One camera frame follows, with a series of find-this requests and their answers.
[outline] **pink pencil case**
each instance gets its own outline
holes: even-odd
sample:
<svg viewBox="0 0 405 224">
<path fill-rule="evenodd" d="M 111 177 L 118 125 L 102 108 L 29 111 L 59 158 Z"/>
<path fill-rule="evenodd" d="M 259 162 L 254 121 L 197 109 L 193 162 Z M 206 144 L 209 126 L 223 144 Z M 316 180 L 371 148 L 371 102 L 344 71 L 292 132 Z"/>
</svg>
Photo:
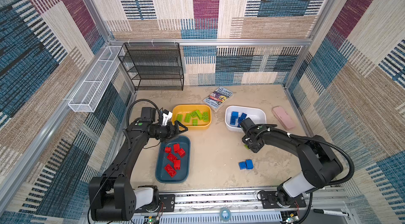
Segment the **pink pencil case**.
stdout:
<svg viewBox="0 0 405 224">
<path fill-rule="evenodd" d="M 272 112 L 286 130 L 293 129 L 295 127 L 295 124 L 292 121 L 290 115 L 286 112 L 286 110 L 284 110 L 283 107 L 274 107 Z"/>
</svg>

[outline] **dark blue tray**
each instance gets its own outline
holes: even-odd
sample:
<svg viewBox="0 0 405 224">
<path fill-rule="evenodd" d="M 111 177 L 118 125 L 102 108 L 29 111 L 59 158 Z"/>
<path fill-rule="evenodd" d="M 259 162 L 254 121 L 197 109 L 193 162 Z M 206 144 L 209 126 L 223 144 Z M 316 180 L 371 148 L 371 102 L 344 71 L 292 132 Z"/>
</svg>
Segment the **dark blue tray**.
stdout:
<svg viewBox="0 0 405 224">
<path fill-rule="evenodd" d="M 180 148 L 185 150 L 185 156 L 180 158 L 179 154 L 173 150 L 174 144 L 180 144 Z M 180 169 L 176 170 L 177 174 L 172 178 L 165 170 L 165 166 L 170 164 L 173 167 L 173 163 L 167 159 L 168 153 L 165 152 L 165 147 L 172 148 L 172 154 L 174 154 L 180 162 Z M 156 164 L 155 177 L 161 183 L 182 183 L 188 177 L 188 168 L 190 164 L 190 140 L 186 136 L 179 136 L 177 139 L 172 140 L 166 144 L 160 144 L 158 162 Z"/>
</svg>

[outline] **white bowl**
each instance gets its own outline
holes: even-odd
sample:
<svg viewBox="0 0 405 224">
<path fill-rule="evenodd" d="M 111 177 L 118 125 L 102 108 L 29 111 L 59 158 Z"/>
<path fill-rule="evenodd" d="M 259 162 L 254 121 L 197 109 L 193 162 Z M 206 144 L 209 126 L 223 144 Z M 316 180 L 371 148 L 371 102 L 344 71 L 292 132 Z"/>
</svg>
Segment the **white bowl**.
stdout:
<svg viewBox="0 0 405 224">
<path fill-rule="evenodd" d="M 231 105 L 226 108 L 225 111 L 225 124 L 226 128 L 228 128 L 230 131 L 243 132 L 242 128 L 238 127 L 238 119 L 236 119 L 235 125 L 230 124 L 230 115 L 232 114 L 232 111 L 237 111 L 239 113 L 239 117 L 242 115 L 242 113 L 247 114 L 246 117 L 250 118 L 255 124 L 266 124 L 266 114 L 263 110 Z"/>
</svg>

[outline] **yellow bowl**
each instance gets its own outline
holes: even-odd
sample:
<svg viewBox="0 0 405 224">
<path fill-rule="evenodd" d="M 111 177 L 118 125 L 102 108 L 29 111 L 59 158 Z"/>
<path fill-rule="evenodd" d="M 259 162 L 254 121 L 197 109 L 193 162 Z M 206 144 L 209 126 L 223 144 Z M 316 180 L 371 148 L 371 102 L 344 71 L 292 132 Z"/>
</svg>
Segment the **yellow bowl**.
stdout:
<svg viewBox="0 0 405 224">
<path fill-rule="evenodd" d="M 191 117 L 190 122 L 184 122 L 185 115 L 192 113 L 195 110 L 199 110 L 201 114 L 208 112 L 208 121 L 199 120 L 198 117 Z M 208 105 L 177 105 L 173 111 L 172 123 L 174 124 L 178 114 L 183 115 L 180 123 L 187 126 L 189 130 L 206 130 L 211 124 L 211 109 Z M 193 119 L 198 120 L 198 125 L 193 125 Z"/>
</svg>

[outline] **tape roll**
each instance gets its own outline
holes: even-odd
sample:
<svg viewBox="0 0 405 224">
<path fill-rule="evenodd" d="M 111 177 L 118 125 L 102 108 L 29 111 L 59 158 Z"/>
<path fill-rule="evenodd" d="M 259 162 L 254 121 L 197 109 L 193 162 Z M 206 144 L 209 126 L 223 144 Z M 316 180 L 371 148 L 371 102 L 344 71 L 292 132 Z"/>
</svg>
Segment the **tape roll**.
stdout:
<svg viewBox="0 0 405 224">
<path fill-rule="evenodd" d="M 225 207 L 221 208 L 220 218 L 222 221 L 229 221 L 230 220 L 230 210 Z"/>
</svg>

